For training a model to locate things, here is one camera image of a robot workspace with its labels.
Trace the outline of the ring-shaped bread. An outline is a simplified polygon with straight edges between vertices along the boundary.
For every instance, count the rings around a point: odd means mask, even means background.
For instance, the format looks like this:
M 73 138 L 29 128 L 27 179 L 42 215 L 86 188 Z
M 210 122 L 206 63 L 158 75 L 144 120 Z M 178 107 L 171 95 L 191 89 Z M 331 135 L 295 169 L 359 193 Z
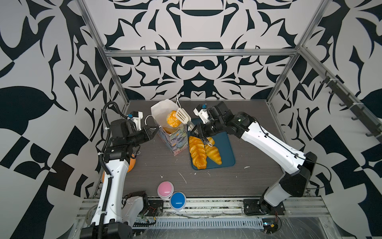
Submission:
M 167 127 L 164 127 L 163 130 L 167 133 L 167 134 L 172 134 L 174 132 L 174 130 L 172 128 L 167 128 Z

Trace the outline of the knotted round bun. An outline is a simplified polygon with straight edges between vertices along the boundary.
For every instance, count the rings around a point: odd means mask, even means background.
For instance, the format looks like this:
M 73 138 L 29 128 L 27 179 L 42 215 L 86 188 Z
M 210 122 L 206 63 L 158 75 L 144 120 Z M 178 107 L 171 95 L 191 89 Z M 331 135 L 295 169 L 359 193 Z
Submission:
M 181 121 L 176 117 L 177 111 L 171 111 L 166 118 L 167 124 L 172 128 L 177 128 L 181 125 Z

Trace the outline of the floral white paper bag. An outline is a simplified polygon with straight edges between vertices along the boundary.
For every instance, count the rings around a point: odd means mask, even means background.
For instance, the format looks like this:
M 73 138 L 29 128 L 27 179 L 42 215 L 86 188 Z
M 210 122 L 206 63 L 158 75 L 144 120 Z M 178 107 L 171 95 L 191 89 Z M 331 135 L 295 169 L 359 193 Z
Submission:
M 163 140 L 174 156 L 178 155 L 181 151 L 188 147 L 188 126 L 181 123 L 179 127 L 172 128 L 166 122 L 167 115 L 171 111 L 177 111 L 179 107 L 179 104 L 172 100 L 161 100 L 151 106 L 149 115 L 151 118 L 149 125 L 158 126 L 157 133 L 159 137 Z M 163 130 L 164 127 L 172 128 L 174 132 L 172 134 L 167 134 Z

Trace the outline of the large striped croissant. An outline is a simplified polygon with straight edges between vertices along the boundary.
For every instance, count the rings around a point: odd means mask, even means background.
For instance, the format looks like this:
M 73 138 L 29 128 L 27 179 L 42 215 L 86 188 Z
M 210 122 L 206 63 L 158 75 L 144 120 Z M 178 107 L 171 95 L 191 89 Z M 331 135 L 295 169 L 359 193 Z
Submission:
M 207 157 L 218 165 L 222 165 L 222 158 L 216 146 L 205 145 Z

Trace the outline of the small striped croissant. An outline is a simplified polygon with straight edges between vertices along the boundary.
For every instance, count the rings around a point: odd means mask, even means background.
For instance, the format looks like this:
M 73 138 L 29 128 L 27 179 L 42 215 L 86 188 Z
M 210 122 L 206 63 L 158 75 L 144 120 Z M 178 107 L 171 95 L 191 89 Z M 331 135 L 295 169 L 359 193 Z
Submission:
M 208 137 L 207 140 L 209 141 L 209 143 L 208 143 L 209 146 L 214 146 L 215 141 L 212 137 Z

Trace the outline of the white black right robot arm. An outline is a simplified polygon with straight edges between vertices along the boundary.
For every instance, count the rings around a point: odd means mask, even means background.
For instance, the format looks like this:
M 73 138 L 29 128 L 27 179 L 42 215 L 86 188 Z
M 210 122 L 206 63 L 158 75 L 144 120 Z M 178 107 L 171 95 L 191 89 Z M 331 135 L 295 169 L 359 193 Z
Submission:
M 245 112 L 233 114 L 223 101 L 211 108 L 198 105 L 194 114 L 201 122 L 192 129 L 192 136 L 207 142 L 208 137 L 222 132 L 234 135 L 260 149 L 282 168 L 283 176 L 267 188 L 258 201 L 244 204 L 246 215 L 274 215 L 283 201 L 304 195 L 314 167 L 318 164 L 314 153 L 304 153 L 289 146 Z

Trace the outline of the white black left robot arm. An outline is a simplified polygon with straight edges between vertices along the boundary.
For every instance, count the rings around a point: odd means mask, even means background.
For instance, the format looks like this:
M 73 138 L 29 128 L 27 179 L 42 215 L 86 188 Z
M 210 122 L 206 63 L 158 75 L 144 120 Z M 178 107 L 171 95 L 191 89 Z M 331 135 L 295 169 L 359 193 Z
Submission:
M 149 203 L 145 191 L 123 196 L 125 178 L 141 145 L 152 140 L 159 127 L 142 126 L 142 112 L 124 115 L 114 101 L 104 105 L 101 117 L 107 132 L 98 153 L 104 180 L 95 214 L 89 227 L 81 230 L 80 238 L 131 239 L 135 221 Z

